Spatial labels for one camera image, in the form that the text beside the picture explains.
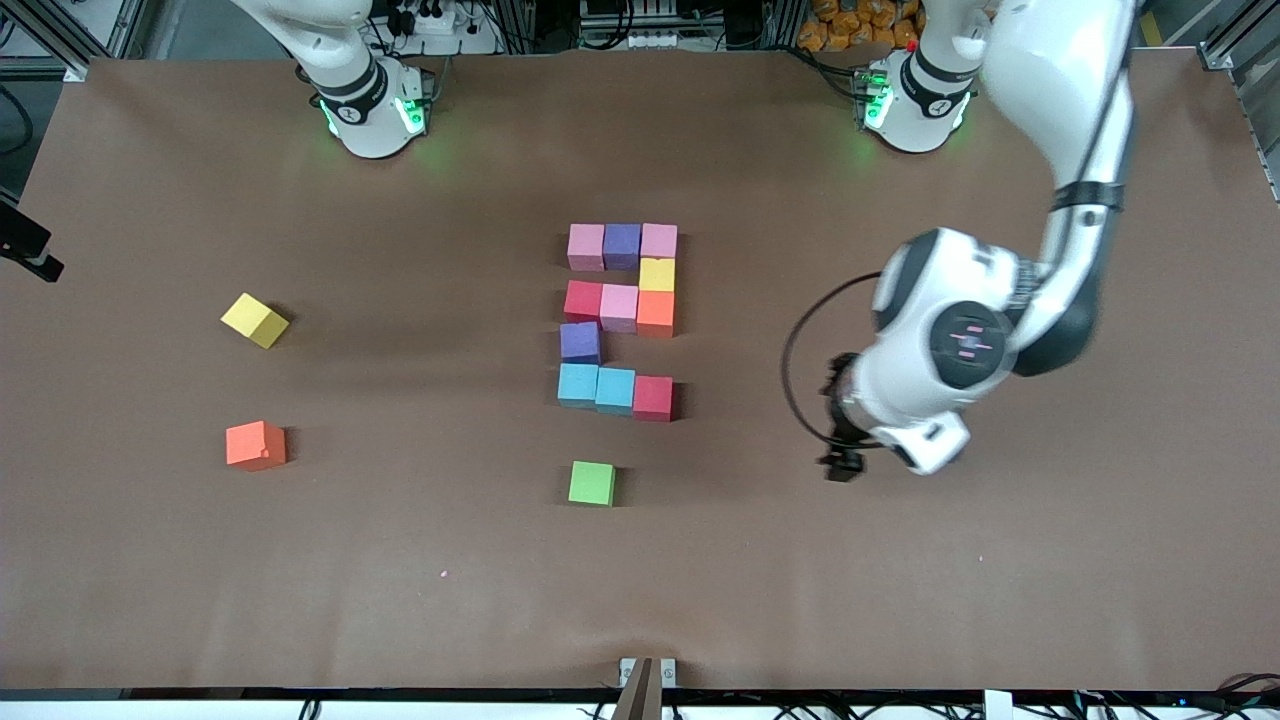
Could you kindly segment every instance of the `purple cube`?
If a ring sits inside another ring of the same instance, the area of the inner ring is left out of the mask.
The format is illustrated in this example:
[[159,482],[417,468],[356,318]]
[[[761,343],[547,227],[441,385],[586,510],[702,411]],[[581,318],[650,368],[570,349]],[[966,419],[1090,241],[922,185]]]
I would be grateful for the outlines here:
[[599,365],[600,325],[595,323],[561,325],[561,360],[576,365]]
[[604,269],[640,268],[640,225],[604,225]]

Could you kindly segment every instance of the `cube arrangement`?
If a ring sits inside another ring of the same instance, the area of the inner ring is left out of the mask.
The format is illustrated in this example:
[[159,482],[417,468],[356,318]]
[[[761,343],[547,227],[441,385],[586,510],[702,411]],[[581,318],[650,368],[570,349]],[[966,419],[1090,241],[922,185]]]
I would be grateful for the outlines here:
[[556,397],[562,407],[595,410],[646,423],[669,423],[676,382],[666,375],[641,375],[627,368],[562,363]]
[[[241,293],[221,320],[262,350],[270,350],[289,327],[279,313],[247,292]],[[280,428],[264,420],[227,428],[228,466],[252,473],[285,462],[288,456]]]
[[669,338],[676,334],[676,225],[573,224],[573,270],[640,270],[635,286],[570,281],[564,322],[596,322],[611,333]]
[[[602,333],[669,338],[676,334],[676,225],[586,224],[568,228],[568,266],[579,272],[639,270],[636,284],[568,281],[559,331],[557,400],[646,423],[669,423],[676,383],[669,377],[605,368]],[[568,500],[613,505],[612,465],[573,462]]]

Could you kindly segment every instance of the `black cable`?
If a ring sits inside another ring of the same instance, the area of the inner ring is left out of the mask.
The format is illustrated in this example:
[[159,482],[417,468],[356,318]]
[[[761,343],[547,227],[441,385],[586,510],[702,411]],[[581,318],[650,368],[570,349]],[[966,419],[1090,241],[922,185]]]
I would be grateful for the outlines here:
[[507,54],[508,55],[513,54],[511,51],[511,45],[509,45],[513,41],[516,41],[517,46],[521,42],[526,42],[526,44],[529,44],[530,47],[532,47],[535,50],[538,49],[538,42],[536,41],[526,38],[526,37],[524,37],[524,36],[521,36],[518,33],[515,35],[515,36],[511,35],[511,33],[508,33],[507,29],[503,28],[502,24],[498,23],[498,18],[493,14],[493,10],[489,8],[489,5],[486,5],[484,3],[476,3],[475,0],[472,0],[472,3],[471,3],[471,10],[472,12],[475,12],[475,9],[476,9],[475,6],[476,5],[480,5],[480,8],[484,10],[484,14],[485,14],[486,18],[489,18],[489,24],[493,26],[493,29],[495,29],[497,32],[500,32],[502,36],[507,40],[507,42],[508,42],[508,45],[507,45]]
[[591,45],[585,40],[579,40],[579,44],[588,50],[613,50],[631,35],[632,23],[636,18],[636,6],[632,0],[618,0],[620,3],[626,3],[625,6],[618,8],[618,27],[613,31],[613,37],[604,42],[604,45]]
[[1139,715],[1142,715],[1147,720],[1160,720],[1160,717],[1156,717],[1156,715],[1153,712],[1151,712],[1149,710],[1147,710],[1146,707],[1143,707],[1143,706],[1140,706],[1140,705],[1138,705],[1135,702],[1129,702],[1128,700],[1124,698],[1123,694],[1117,693],[1116,691],[1111,691],[1111,694],[1114,694],[1116,697],[1116,700],[1119,700],[1120,702],[1123,702],[1123,703],[1128,705],[1129,707],[1134,708]]
[[1041,717],[1052,717],[1053,720],[1062,720],[1062,716],[1059,715],[1057,712],[1053,712],[1053,708],[1051,708],[1051,707],[1046,708],[1046,710],[1048,710],[1048,712],[1046,712],[1044,710],[1036,710],[1034,707],[1030,707],[1030,706],[1027,706],[1027,705],[1015,705],[1014,707],[1016,707],[1019,710],[1025,710],[1027,712],[1030,712],[1032,715],[1039,715]]
[[[1133,37],[1133,28],[1134,24],[1138,22],[1138,14],[1137,14],[1138,12],[1140,12],[1140,6],[1135,8],[1134,15],[1129,18],[1129,32],[1125,33],[1124,36],[1126,38]],[[1116,72],[1111,73],[1111,79],[1107,82],[1107,90],[1106,90],[1107,96],[1106,100],[1103,100],[1102,102],[1102,110],[1098,113],[1097,122],[1093,123],[1093,132],[1089,136],[1088,150],[1080,159],[1080,167],[1075,172],[1075,181],[1069,184],[1075,184],[1084,181],[1084,173],[1089,170],[1089,164],[1093,163],[1093,155],[1097,154],[1098,145],[1102,141],[1102,128],[1107,124],[1107,115],[1111,114],[1111,105],[1115,102],[1116,87],[1119,87],[1120,85],[1120,76],[1125,74],[1125,70],[1129,68],[1129,56],[1132,54],[1133,54],[1133,46],[1130,45],[1129,47],[1125,49],[1124,55],[1120,58],[1120,63],[1116,65]],[[1057,233],[1057,247],[1066,247],[1066,236],[1071,232],[1071,225],[1074,223],[1071,223],[1070,220],[1073,219],[1074,214],[1075,214],[1074,209],[1068,210],[1068,217],[1061,223],[1061,231],[1059,231]],[[1055,264],[1052,272],[1056,272],[1056,269],[1057,268]]]
[[307,700],[298,711],[298,720],[317,720],[320,717],[320,701]]
[[374,29],[374,35],[378,37],[378,49],[383,51],[383,55],[387,55],[388,58],[399,58],[399,54],[396,53],[390,45],[387,45],[385,40],[383,40],[383,31],[378,29],[378,23],[375,23],[371,18],[365,18],[365,22]]
[[31,141],[36,137],[36,126],[31,122],[31,114],[27,113],[27,108],[24,108],[23,104],[12,92],[9,92],[8,87],[0,85],[0,95],[4,95],[9,102],[13,102],[14,110],[18,110],[18,115],[22,118],[22,140],[19,140],[18,145],[14,145],[13,147],[0,150],[0,158],[5,158],[18,152],[31,143]]
[[1253,683],[1258,683],[1258,682],[1262,682],[1262,680],[1280,680],[1280,675],[1277,675],[1275,673],[1257,673],[1257,674],[1249,675],[1248,678],[1236,680],[1236,682],[1234,682],[1234,683],[1231,683],[1229,685],[1222,685],[1222,687],[1217,688],[1213,692],[1215,693],[1233,693],[1233,692],[1235,692],[1235,691],[1238,691],[1238,689],[1240,689],[1243,687],[1252,685]]
[[18,23],[9,19],[8,15],[0,13],[0,32],[4,32],[4,40],[0,40],[0,47],[9,45],[9,40],[13,37],[13,32],[18,29]]
[[832,290],[827,295],[823,295],[822,297],[819,297],[817,302],[814,302],[812,306],[809,306],[809,309],[805,310],[803,315],[800,315],[800,319],[796,320],[796,324],[791,327],[791,332],[787,334],[787,341],[785,343],[782,343],[782,363],[781,363],[781,365],[782,365],[782,368],[781,368],[782,369],[782,395],[785,395],[786,398],[787,398],[787,407],[791,409],[791,414],[795,416],[796,421],[799,421],[800,427],[803,427],[805,430],[808,430],[809,434],[812,434],[813,437],[818,438],[822,442],[833,445],[836,447],[844,447],[844,448],[850,448],[850,450],[863,450],[863,448],[868,448],[869,450],[869,448],[873,448],[873,447],[879,447],[879,443],[860,443],[860,442],[859,443],[847,443],[845,441],[840,441],[840,439],[836,439],[833,437],[827,437],[826,433],[822,433],[822,432],[818,430],[818,428],[814,428],[813,425],[810,425],[809,420],[805,420],[804,415],[800,413],[800,406],[796,404],[796,395],[791,389],[791,351],[795,350],[796,338],[800,336],[800,331],[804,329],[804,327],[809,323],[809,319],[813,318],[818,313],[818,310],[822,310],[822,307],[824,305],[827,305],[828,302],[831,302],[837,295],[845,292],[846,290],[849,290],[849,288],[851,288],[851,287],[854,287],[854,286],[856,286],[859,283],[864,283],[867,281],[876,279],[879,275],[881,275],[879,272],[867,273],[865,275],[858,275],[856,278],[854,278],[851,281],[845,281],[845,282],[840,283],[838,286],[835,287],[835,290]]
[[800,60],[801,63],[809,65],[810,68],[827,70],[831,74],[845,76],[845,77],[854,77],[855,74],[858,74],[858,70],[854,70],[852,68],[838,68],[836,65],[828,65],[827,63],[818,60],[818,58],[814,58],[813,53],[801,47],[792,47],[790,45],[769,45],[763,50],[767,53],[781,50],[782,53],[791,55],[792,58]]

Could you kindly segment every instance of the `brown table surface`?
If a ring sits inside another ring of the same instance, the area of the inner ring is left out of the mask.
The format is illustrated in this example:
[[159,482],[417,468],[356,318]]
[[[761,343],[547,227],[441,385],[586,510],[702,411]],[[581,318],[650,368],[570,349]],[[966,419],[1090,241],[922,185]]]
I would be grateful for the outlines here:
[[[1052,191],[982,97],[899,155],[780,55],[463,58],[431,135],[348,155],[288,63],[95,64],[3,269],[3,684],[1210,688],[1280,665],[1276,208],[1225,76],[1140,53],[1092,350],[963,460],[827,483],[778,389],[818,295],[945,224],[1034,254]],[[678,223],[681,334],[608,337],[686,418],[554,405],[571,222]],[[241,292],[294,318],[262,351]],[[815,320],[813,391],[870,340]],[[223,429],[294,460],[223,465]],[[575,459],[620,506],[568,506]]]

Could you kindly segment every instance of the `cable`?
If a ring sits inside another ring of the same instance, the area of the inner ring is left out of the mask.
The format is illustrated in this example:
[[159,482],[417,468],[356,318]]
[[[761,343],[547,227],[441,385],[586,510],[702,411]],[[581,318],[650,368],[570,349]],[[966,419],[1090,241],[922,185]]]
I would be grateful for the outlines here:
[[[1134,23],[1138,20],[1138,14],[1137,13],[1139,10],[1140,10],[1140,4],[1135,5],[1135,8],[1134,8],[1134,15],[1132,18],[1129,18],[1129,32],[1125,33],[1125,36],[1124,36],[1125,38],[1133,37],[1133,27],[1134,27]],[[1097,154],[1098,145],[1102,141],[1102,128],[1107,124],[1107,115],[1111,114],[1111,105],[1112,105],[1112,102],[1115,102],[1116,87],[1119,87],[1119,85],[1120,85],[1120,76],[1125,74],[1125,70],[1129,68],[1129,56],[1132,54],[1133,54],[1133,45],[1129,45],[1125,49],[1124,55],[1120,58],[1120,63],[1116,65],[1116,70],[1114,73],[1111,73],[1111,79],[1107,81],[1107,90],[1106,90],[1107,97],[1102,102],[1102,110],[1098,113],[1097,122],[1093,123],[1093,132],[1089,135],[1088,150],[1084,152],[1084,156],[1080,158],[1080,167],[1075,172],[1075,181],[1073,181],[1073,182],[1070,182],[1068,184],[1075,184],[1075,183],[1079,183],[1079,182],[1084,181],[1084,173],[1088,172],[1089,164],[1093,163],[1093,155]],[[1074,209],[1069,209],[1066,218],[1061,223],[1061,229],[1057,233],[1057,247],[1060,247],[1060,249],[1061,247],[1066,247],[1066,236],[1071,231],[1071,224],[1073,223],[1070,220],[1073,219],[1074,214],[1075,214],[1075,210]],[[1047,277],[1048,274],[1052,274],[1053,272],[1056,272],[1057,270],[1056,265],[1057,265],[1057,263],[1055,261],[1055,268],[1052,270],[1050,270],[1050,273],[1047,273],[1044,277]]]
[[1053,712],[1052,707],[1046,707],[1044,708],[1048,712],[1046,712],[1044,710],[1036,710],[1034,707],[1030,707],[1030,706],[1027,706],[1027,705],[1015,705],[1014,707],[1016,707],[1019,710],[1024,710],[1027,712],[1030,712],[1032,715],[1039,715],[1041,717],[1053,717],[1055,720],[1062,720],[1062,716],[1059,715],[1057,712]]
[[9,102],[13,102],[14,110],[18,110],[18,115],[22,118],[22,140],[19,140],[18,145],[14,145],[13,147],[0,150],[0,158],[5,158],[18,152],[31,143],[31,141],[36,137],[36,126],[31,122],[31,114],[27,113],[27,108],[24,108],[23,104],[14,97],[12,92],[9,92],[8,87],[0,85],[0,95],[4,95]]
[[[631,35],[631,26],[632,23],[635,23],[636,18],[636,6],[632,3],[632,0],[618,0],[618,1],[626,3],[626,6],[618,8],[618,27],[617,29],[613,31],[613,37],[605,41],[604,45],[591,45],[585,40],[579,40],[579,45],[586,47],[588,50],[613,50],[618,45],[622,45],[622,41],[625,41],[627,36]],[[623,22],[626,22],[625,29],[622,27]]]
[[[477,4],[476,0],[471,0],[471,9],[472,10],[475,10],[476,4]],[[531,47],[536,47],[538,44],[535,41],[532,41],[530,38],[526,38],[526,37],[524,37],[521,35],[512,36],[511,33],[508,33],[507,29],[503,28],[502,24],[498,22],[498,18],[493,14],[493,10],[489,8],[489,5],[486,5],[485,3],[479,3],[479,5],[484,10],[485,17],[489,18],[489,24],[493,26],[494,32],[502,33],[503,38],[506,38],[507,42],[516,42],[517,46],[521,42],[526,42]],[[507,54],[508,55],[512,54],[511,53],[511,45],[507,45]]]
[[378,49],[381,50],[388,58],[396,58],[396,51],[392,50],[390,45],[387,45],[385,40],[383,40],[383,31],[378,29],[378,24],[374,23],[372,18],[365,18],[365,22],[369,23],[369,27],[374,29],[374,35],[378,36]]
[[787,334],[787,341],[785,343],[782,343],[782,363],[781,363],[781,365],[782,365],[781,366],[781,372],[782,372],[782,395],[785,395],[786,398],[787,398],[787,407],[791,410],[791,414],[795,416],[796,421],[800,423],[800,427],[803,427],[805,430],[808,430],[809,434],[812,434],[813,437],[820,439],[822,442],[833,445],[836,447],[844,447],[844,448],[850,448],[850,450],[861,450],[861,448],[879,447],[879,445],[878,443],[874,443],[874,445],[860,443],[860,442],[859,443],[847,443],[845,441],[836,439],[833,437],[827,437],[826,433],[819,432],[818,428],[814,428],[812,424],[809,424],[809,420],[806,420],[805,416],[804,416],[804,414],[800,413],[800,406],[796,404],[796,395],[791,389],[791,351],[795,350],[796,338],[800,336],[800,331],[804,329],[804,327],[809,323],[809,319],[813,318],[818,313],[818,310],[822,310],[822,307],[824,305],[827,305],[828,302],[831,302],[837,295],[845,292],[846,290],[849,290],[849,288],[851,288],[851,287],[854,287],[856,284],[864,283],[867,281],[876,279],[879,275],[881,275],[879,272],[867,273],[864,275],[858,275],[856,278],[854,278],[851,281],[845,281],[845,282],[840,283],[838,286],[835,287],[835,290],[832,290],[827,295],[823,295],[822,297],[819,297],[817,302],[814,302],[808,310],[804,311],[803,315],[800,315],[800,319],[796,320],[796,324],[791,327],[791,332]]
[[1140,706],[1140,705],[1138,705],[1135,702],[1129,702],[1128,700],[1125,700],[1124,696],[1120,694],[1119,692],[1111,691],[1111,694],[1116,696],[1116,700],[1119,700],[1120,702],[1123,702],[1123,703],[1128,705],[1129,707],[1134,708],[1139,715],[1142,715],[1147,720],[1160,720],[1160,717],[1156,717],[1156,715],[1152,714],[1146,707],[1143,707],[1143,706]]
[[9,45],[9,38],[13,37],[13,32],[18,29],[18,23],[9,19],[9,15],[0,13],[0,32],[4,32],[4,38],[0,40],[0,47]]
[[431,100],[434,105],[436,100],[440,99],[440,92],[444,92],[444,78],[449,77],[449,65],[453,64],[453,55],[444,58],[444,67],[440,68],[440,74],[435,78],[435,87],[431,88]]
[[298,720],[317,720],[320,717],[320,701],[311,698],[302,703],[298,711]]
[[1231,684],[1222,685],[1222,687],[1217,688],[1213,692],[1215,693],[1233,693],[1233,692],[1235,692],[1235,691],[1238,691],[1238,689],[1240,689],[1243,687],[1252,685],[1253,683],[1258,683],[1258,682],[1262,682],[1262,680],[1280,680],[1280,675],[1277,675],[1275,673],[1257,673],[1254,675],[1249,675],[1248,678],[1236,680],[1236,682],[1234,682]]

